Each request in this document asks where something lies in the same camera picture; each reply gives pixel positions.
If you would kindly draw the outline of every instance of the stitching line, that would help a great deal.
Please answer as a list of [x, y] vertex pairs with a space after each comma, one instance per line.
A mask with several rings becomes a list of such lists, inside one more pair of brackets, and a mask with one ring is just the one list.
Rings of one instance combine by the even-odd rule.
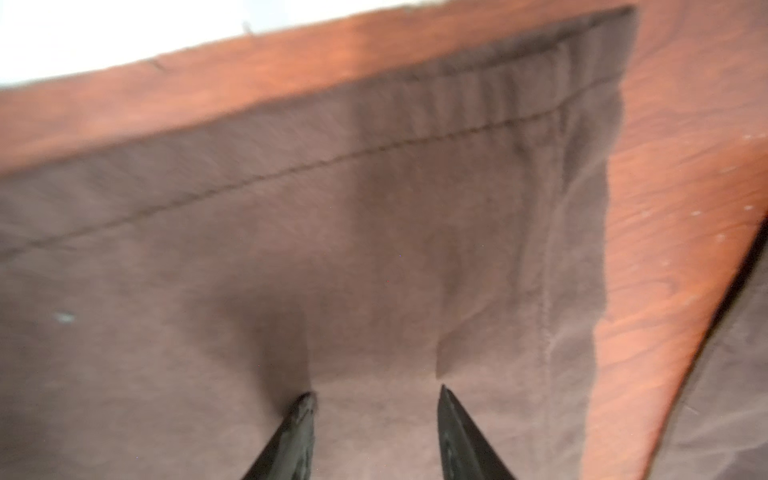
[[558, 109], [564, 107], [567, 103], [574, 101], [578, 97], [581, 96], [584, 92], [587, 90], [590, 90], [591, 88], [597, 87], [598, 85], [608, 83], [610, 81], [617, 80], [618, 78], [621, 78], [624, 75], [624, 71], [619, 71], [616, 74], [608, 75], [607, 77], [599, 78], [595, 81], [590, 82], [586, 86], [577, 89], [570, 95], [568, 95], [563, 101], [561, 101], [559, 104], [554, 106], [553, 108], [550, 108], [546, 111], [538, 112], [535, 114], [528, 115], [527, 117], [520, 117], [520, 118], [510, 118], [507, 120], [499, 121], [496, 123], [490, 123], [486, 125], [482, 125], [481, 127], [472, 127], [472, 128], [466, 128], [465, 130], [450, 132], [447, 134], [442, 135], [431, 135], [429, 137], [421, 137], [421, 138], [410, 138], [406, 140], [400, 140], [395, 141], [390, 144], [386, 145], [380, 145], [378, 147], [369, 147], [357, 152], [352, 152], [351, 154], [343, 154], [339, 155], [337, 157], [331, 158], [329, 160], [321, 160], [316, 161], [311, 164], [307, 165], [300, 165], [297, 167], [290, 167], [285, 170], [280, 170], [278, 172], [275, 172], [273, 174], [267, 174], [267, 175], [252, 175], [250, 177], [246, 177], [242, 179], [239, 182], [236, 182], [234, 184], [228, 184], [223, 185], [219, 187], [213, 187], [207, 190], [203, 190], [202, 192], [196, 193], [196, 194], [188, 194], [184, 195], [174, 201], [171, 201], [167, 204], [161, 204], [154, 207], [148, 207], [144, 208], [142, 210], [139, 210], [131, 215], [128, 215], [126, 217], [120, 217], [116, 220], [111, 220], [105, 223], [100, 223], [97, 225], [92, 225], [89, 227], [83, 227], [78, 230], [73, 230], [68, 233], [63, 233], [61, 235], [55, 235], [53, 237], [46, 237], [41, 238], [39, 240], [33, 240], [30, 242], [25, 243], [24, 245], [21, 245], [20, 247], [12, 248], [10, 250], [2, 251], [0, 252], [0, 263], [7, 262], [11, 260], [13, 257], [16, 257], [18, 255], [21, 255], [25, 253], [28, 250], [33, 250], [36, 248], [45, 248], [49, 247], [51, 245], [54, 245], [56, 243], [64, 242], [67, 240], [71, 240], [77, 237], [83, 237], [85, 235], [89, 235], [92, 233], [96, 233], [101, 230], [107, 230], [114, 227], [119, 227], [121, 225], [126, 225], [130, 223], [137, 222], [139, 220], [143, 220], [148, 217], [152, 217], [156, 214], [162, 213], [167, 210], [173, 210], [175, 208], [184, 207], [189, 204], [196, 203], [198, 201], [206, 200], [207, 198], [214, 197], [219, 194], [225, 194], [227, 192], [232, 192], [235, 190], [239, 190], [240, 188], [248, 187], [251, 184], [256, 184], [261, 181], [267, 181], [267, 180], [276, 180], [277, 178], [285, 177], [288, 175], [294, 175], [294, 174], [300, 174], [303, 172], [307, 172], [310, 170], [315, 170], [317, 168], [323, 168], [323, 167], [330, 167], [332, 165], [341, 164], [346, 161], [352, 161], [356, 160], [358, 158], [366, 157], [368, 155], [372, 154], [380, 154], [385, 153], [387, 151], [396, 150], [402, 147], [408, 147], [412, 145], [420, 145], [420, 144], [428, 144], [433, 141], [443, 141], [443, 140], [452, 140], [456, 138], [466, 137], [469, 135], [477, 134], [483, 131], [492, 131], [499, 128], [509, 127], [515, 124], [523, 123], [526, 121], [532, 121], [536, 120], [538, 118], [545, 117], [547, 115], [550, 115], [554, 112], [556, 112]]

